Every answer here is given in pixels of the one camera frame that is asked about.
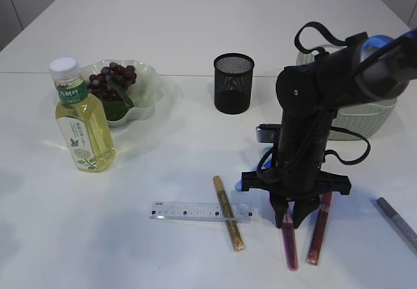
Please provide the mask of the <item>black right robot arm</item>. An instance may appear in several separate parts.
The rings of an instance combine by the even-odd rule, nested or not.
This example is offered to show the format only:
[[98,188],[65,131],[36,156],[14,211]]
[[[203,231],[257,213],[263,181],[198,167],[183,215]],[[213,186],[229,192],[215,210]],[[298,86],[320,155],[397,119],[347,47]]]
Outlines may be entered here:
[[269,192],[277,227],[288,210],[299,227],[319,207],[321,195],[350,193],[347,176],[321,169],[331,154],[326,144],[338,111],[397,98],[416,79],[416,31],[398,38],[359,33],[336,45],[337,52],[316,48],[312,63],[287,66],[278,75],[281,122],[261,125],[260,140],[270,149],[255,171],[242,174],[243,191]]

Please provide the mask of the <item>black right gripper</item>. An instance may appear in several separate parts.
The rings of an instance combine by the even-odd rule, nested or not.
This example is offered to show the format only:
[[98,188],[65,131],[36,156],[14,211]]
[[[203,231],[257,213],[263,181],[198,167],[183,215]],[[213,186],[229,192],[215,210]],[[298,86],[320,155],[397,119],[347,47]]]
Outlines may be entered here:
[[240,190],[262,189],[270,194],[270,205],[275,213],[276,227],[281,228],[283,218],[289,207],[289,200],[295,201],[293,206],[293,226],[298,228],[303,220],[320,205],[320,196],[327,192],[339,192],[349,195],[351,181],[348,176],[332,174],[321,170],[309,171],[306,167],[291,170],[282,180],[267,184],[256,174],[256,168],[250,172],[242,172]]

